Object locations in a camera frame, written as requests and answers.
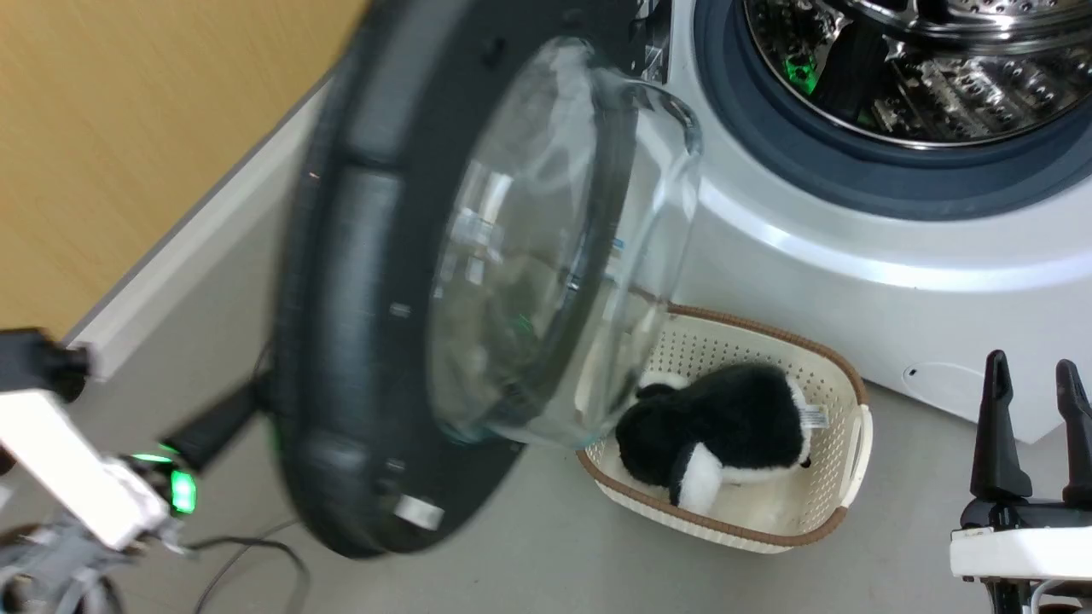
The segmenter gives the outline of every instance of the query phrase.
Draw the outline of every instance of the white washing machine body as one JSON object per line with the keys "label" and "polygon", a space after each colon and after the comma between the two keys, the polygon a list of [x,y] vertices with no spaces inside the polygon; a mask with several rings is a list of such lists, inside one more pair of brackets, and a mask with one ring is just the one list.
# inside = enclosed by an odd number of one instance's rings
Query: white washing machine body
{"label": "white washing machine body", "polygon": [[1014,212],[957,222],[824,201],[748,153],[696,66],[697,0],[674,0],[667,88],[704,139],[702,210],[677,300],[824,343],[869,380],[975,421],[986,355],[1008,354],[1012,423],[1061,423],[1054,367],[1092,368],[1092,179]]}

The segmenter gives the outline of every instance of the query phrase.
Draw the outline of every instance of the white baseboard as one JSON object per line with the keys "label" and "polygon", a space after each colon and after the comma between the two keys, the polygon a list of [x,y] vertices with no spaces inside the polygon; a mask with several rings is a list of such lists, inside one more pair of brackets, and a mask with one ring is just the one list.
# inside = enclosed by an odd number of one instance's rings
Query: white baseboard
{"label": "white baseboard", "polygon": [[106,380],[258,223],[287,203],[325,86],[311,94],[76,327]]}

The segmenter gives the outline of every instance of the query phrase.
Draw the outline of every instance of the white robot part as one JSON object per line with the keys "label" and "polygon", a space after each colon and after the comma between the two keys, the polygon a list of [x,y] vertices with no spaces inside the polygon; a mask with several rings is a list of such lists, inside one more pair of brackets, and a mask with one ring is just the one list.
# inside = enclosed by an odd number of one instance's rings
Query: white robot part
{"label": "white robot part", "polygon": [[124,463],[99,456],[50,391],[0,393],[0,445],[112,550],[169,518],[166,501]]}
{"label": "white robot part", "polygon": [[1092,581],[1092,528],[969,529],[952,533],[952,574],[970,578]]}

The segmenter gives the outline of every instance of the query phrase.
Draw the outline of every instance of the plush toy tag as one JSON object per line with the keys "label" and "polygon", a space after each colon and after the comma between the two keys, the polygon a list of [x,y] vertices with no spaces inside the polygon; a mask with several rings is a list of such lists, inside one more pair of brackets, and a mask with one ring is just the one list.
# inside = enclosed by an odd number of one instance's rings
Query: plush toy tag
{"label": "plush toy tag", "polygon": [[823,408],[810,406],[800,412],[800,426],[810,429],[830,428],[830,418]]}

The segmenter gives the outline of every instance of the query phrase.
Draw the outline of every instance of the washing machine door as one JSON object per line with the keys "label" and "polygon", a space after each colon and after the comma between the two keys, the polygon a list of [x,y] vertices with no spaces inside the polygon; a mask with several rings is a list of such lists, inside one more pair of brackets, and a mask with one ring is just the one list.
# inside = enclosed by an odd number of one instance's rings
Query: washing machine door
{"label": "washing machine door", "polygon": [[375,1],[304,164],[274,343],[283,475],[351,557],[462,526],[525,442],[637,382],[689,241],[700,138],[632,75],[637,0]]}

